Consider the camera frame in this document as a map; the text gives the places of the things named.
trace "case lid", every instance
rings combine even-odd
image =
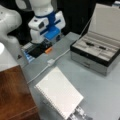
[[[120,9],[97,4],[88,32],[120,40]]]

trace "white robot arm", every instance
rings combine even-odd
[[[18,12],[0,6],[0,42],[5,45],[16,62],[23,67],[27,64],[27,60],[22,53],[18,39],[8,35],[21,24],[22,19]]]
[[[30,21],[32,42],[41,43],[45,39],[52,41],[65,27],[62,12],[55,13],[51,0],[16,0],[20,9],[29,9],[31,5],[35,17]]]
[[[0,72],[15,66],[18,66],[18,63],[5,48],[5,46],[0,43]]]

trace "metal box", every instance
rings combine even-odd
[[[70,47],[72,59],[107,75],[120,60],[120,9],[97,4],[88,33]]]

